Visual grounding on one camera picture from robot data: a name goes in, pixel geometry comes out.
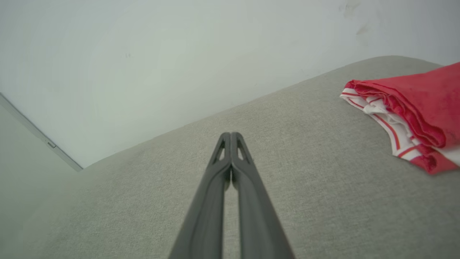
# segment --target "folded fabric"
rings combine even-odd
[[[430,174],[460,165],[460,63],[424,74],[352,80],[340,96],[382,125],[393,155]]]

